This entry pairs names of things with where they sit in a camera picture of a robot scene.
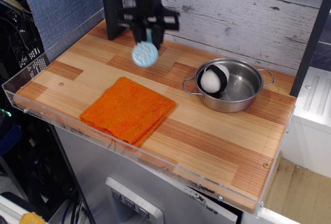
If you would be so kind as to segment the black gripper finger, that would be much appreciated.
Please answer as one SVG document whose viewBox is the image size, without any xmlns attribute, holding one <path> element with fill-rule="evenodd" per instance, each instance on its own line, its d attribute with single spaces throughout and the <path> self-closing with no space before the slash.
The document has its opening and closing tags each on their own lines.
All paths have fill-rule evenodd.
<svg viewBox="0 0 331 224">
<path fill-rule="evenodd" d="M 160 49 L 160 46 L 163 42 L 165 26 L 163 24 L 155 24 L 151 27 L 152 31 L 152 43 L 157 50 Z"/>
<path fill-rule="evenodd" d="M 144 22 L 133 21 L 130 28 L 136 43 L 147 41 L 146 25 Z"/>
</svg>

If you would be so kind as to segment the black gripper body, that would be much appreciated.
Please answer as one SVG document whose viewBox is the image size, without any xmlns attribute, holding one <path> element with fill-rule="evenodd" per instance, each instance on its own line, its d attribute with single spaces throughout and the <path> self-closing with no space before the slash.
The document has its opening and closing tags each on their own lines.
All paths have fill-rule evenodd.
<svg viewBox="0 0 331 224">
<path fill-rule="evenodd" d="M 117 15 L 120 24 L 179 29 L 179 12 L 165 8 L 161 0 L 136 0 L 134 7 L 118 10 Z"/>
</svg>

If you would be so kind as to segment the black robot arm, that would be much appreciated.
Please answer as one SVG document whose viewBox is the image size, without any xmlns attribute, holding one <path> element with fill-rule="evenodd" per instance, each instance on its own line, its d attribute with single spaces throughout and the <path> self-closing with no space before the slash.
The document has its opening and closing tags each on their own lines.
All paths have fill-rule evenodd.
<svg viewBox="0 0 331 224">
<path fill-rule="evenodd" d="M 163 6 L 161 0 L 135 0 L 136 5 L 117 11 L 118 22 L 129 26 L 137 43 L 147 41 L 151 31 L 151 43 L 160 48 L 165 30 L 179 30 L 180 13 Z"/>
</svg>

